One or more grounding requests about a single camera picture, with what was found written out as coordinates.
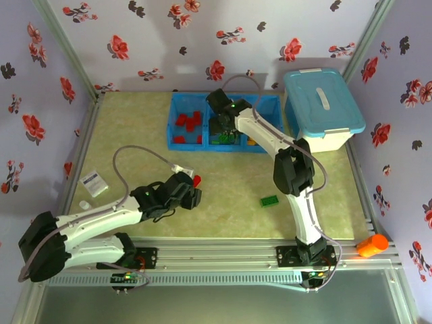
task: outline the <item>orange cylinder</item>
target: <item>orange cylinder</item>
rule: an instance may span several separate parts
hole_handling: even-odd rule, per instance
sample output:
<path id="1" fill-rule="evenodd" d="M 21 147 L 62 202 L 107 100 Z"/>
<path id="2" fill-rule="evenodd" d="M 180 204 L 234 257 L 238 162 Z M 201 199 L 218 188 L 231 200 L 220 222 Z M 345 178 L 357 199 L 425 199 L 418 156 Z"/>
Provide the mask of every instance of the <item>orange cylinder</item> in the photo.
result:
<path id="1" fill-rule="evenodd" d="M 357 252 L 365 258 L 381 253 L 389 247 L 389 241 L 382 234 L 375 234 L 357 244 Z"/>

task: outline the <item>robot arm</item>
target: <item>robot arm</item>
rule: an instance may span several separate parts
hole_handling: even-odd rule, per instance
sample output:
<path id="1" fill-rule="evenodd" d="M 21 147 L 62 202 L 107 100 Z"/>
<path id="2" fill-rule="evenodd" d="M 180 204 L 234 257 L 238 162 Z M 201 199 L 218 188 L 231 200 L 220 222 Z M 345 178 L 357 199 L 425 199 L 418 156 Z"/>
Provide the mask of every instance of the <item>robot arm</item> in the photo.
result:
<path id="1" fill-rule="evenodd" d="M 26 262 L 37 250 L 28 268 L 29 278 L 34 282 L 43 281 L 67 267 L 116 263 L 133 256 L 135 247 L 126 234 L 89 239 L 120 226 L 149 219 L 156 222 L 177 207 L 198 206 L 201 191 L 193 186 L 193 171 L 178 166 L 174 171 L 176 174 L 165 183 L 155 182 L 131 191 L 120 206 L 116 201 L 79 214 L 54 218 L 48 211 L 38 215 L 18 244 Z"/>
<path id="2" fill-rule="evenodd" d="M 309 157 L 286 144 L 282 139 L 310 152 L 307 141 L 294 140 L 276 130 L 261 118 L 257 121 L 252 105 L 244 99 L 233 102 L 218 89 L 207 97 L 216 117 L 209 121 L 210 133 L 240 132 L 257 142 L 274 160 L 273 181 L 290 202 L 296 222 L 298 254 L 303 264 L 311 264 L 326 248 L 326 240 L 317 230 L 317 213 L 313 204 L 312 190 L 315 170 Z"/>

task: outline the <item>box handle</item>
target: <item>box handle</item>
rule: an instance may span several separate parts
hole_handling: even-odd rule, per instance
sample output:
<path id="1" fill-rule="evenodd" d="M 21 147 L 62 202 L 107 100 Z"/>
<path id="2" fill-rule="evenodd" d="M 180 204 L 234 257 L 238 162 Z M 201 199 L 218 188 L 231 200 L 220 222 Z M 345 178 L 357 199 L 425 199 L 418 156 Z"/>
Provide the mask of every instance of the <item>box handle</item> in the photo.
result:
<path id="1" fill-rule="evenodd" d="M 317 93 L 319 95 L 319 98 L 321 99 L 321 103 L 323 104 L 324 109 L 330 110 L 330 104 L 329 101 L 327 100 L 327 97 L 325 96 L 323 89 L 317 88 Z"/>

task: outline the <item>floral wallpaper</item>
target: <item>floral wallpaper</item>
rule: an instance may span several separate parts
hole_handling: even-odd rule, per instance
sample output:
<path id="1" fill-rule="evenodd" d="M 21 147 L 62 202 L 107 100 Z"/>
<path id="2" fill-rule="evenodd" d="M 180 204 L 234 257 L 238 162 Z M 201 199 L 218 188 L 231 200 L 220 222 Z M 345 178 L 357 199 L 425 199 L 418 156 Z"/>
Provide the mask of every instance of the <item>floral wallpaper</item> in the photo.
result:
<path id="1" fill-rule="evenodd" d="M 376 217 L 432 323 L 432 2 L 396 1 L 349 87 L 368 132 L 354 140 Z"/>
<path id="2" fill-rule="evenodd" d="M 39 213 L 56 213 L 90 97 L 31 1 L 1 9 L 0 322 L 11 323 L 22 289 L 18 240 Z M 80 19 L 86 8 L 72 10 Z"/>
<path id="3" fill-rule="evenodd" d="M 236 74 L 283 91 L 280 85 L 290 70 L 344 71 L 377 4 L 47 1 L 97 92 L 213 90 Z M 314 24 L 305 23 L 306 18 Z M 373 73 L 373 62 L 366 79 Z M 255 90 L 247 80 L 236 80 L 232 87 Z"/>

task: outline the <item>white container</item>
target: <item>white container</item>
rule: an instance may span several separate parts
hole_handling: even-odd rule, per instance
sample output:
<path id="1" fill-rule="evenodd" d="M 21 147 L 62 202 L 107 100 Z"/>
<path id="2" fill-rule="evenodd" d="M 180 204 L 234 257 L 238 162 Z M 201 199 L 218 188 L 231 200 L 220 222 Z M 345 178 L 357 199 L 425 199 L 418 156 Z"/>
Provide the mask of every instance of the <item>white container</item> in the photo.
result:
<path id="1" fill-rule="evenodd" d="M 338 150 L 366 128 L 340 73 L 334 69 L 288 72 L 283 107 L 294 137 L 308 141 L 310 151 Z"/>

